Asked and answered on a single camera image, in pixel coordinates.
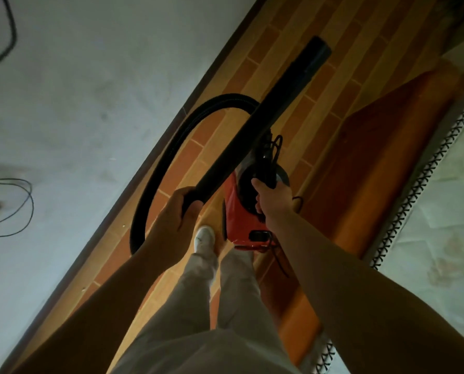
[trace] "hand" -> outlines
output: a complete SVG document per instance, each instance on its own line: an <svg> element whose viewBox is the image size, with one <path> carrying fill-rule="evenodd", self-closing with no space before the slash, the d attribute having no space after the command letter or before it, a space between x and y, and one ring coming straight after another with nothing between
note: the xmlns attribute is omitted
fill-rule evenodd
<svg viewBox="0 0 464 374"><path fill-rule="evenodd" d="M281 181L277 182L275 189L270 189L257 178L253 178L251 183L258 192L256 211L265 214L266 226L273 231L277 220L294 213L291 188Z"/></svg>
<svg viewBox="0 0 464 374"><path fill-rule="evenodd" d="M182 188L173 193L141 247L145 250L157 250L155 256L160 260L164 270L177 264L191 244L195 223L203 206L201 201L192 202L182 217L184 195L192 189Z"/></svg>

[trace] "vacuum cleaner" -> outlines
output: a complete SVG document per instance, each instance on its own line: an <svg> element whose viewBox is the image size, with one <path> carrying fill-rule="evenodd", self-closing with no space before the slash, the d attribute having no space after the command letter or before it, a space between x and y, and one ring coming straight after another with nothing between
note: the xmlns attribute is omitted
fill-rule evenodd
<svg viewBox="0 0 464 374"><path fill-rule="evenodd" d="M250 114L249 119L195 189L185 195L182 215L193 201L206 203L223 185L224 239L230 240L236 249L260 252L270 249L275 237L267 229L264 215L256 212L257 192L251 185L251 179L258 178L272 189L276 187L277 181L289 185L289 177L277 163L282 136L273 138L270 128L330 55L331 50L327 44L315 36L290 64L263 102L259 103L246 95L229 93L214 97L197 107L175 133L141 195L129 234L131 253L134 254L145 241L152 200L180 146L199 122L211 113L227 108L242 109Z"/></svg>

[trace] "white mattress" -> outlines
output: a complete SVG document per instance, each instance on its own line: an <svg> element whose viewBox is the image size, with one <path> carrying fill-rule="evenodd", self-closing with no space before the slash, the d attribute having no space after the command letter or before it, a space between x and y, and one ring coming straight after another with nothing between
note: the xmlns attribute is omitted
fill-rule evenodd
<svg viewBox="0 0 464 374"><path fill-rule="evenodd" d="M424 167L371 265L464 336L464 112ZM314 373L348 373L328 344Z"/></svg>

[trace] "person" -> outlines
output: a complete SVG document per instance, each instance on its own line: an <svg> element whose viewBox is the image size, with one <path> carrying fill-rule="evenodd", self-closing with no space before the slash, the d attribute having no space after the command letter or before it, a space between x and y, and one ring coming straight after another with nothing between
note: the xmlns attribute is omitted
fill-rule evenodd
<svg viewBox="0 0 464 374"><path fill-rule="evenodd" d="M291 189L257 179L257 211L279 240L310 304L352 373L464 372L464 337L409 291L326 239L292 211ZM152 283L185 255L202 202L181 215L177 190L141 249L20 367L23 373L105 373ZM166 303L113 374L296 373L260 299L252 255L221 263L217 328L210 285L214 232L201 227L195 253Z"/></svg>

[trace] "white sneaker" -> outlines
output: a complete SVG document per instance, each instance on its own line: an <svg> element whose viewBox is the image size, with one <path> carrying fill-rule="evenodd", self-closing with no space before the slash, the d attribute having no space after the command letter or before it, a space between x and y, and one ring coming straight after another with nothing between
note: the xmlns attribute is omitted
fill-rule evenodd
<svg viewBox="0 0 464 374"><path fill-rule="evenodd" d="M200 226L194 239L194 252L203 255L214 254L214 230L210 226Z"/></svg>

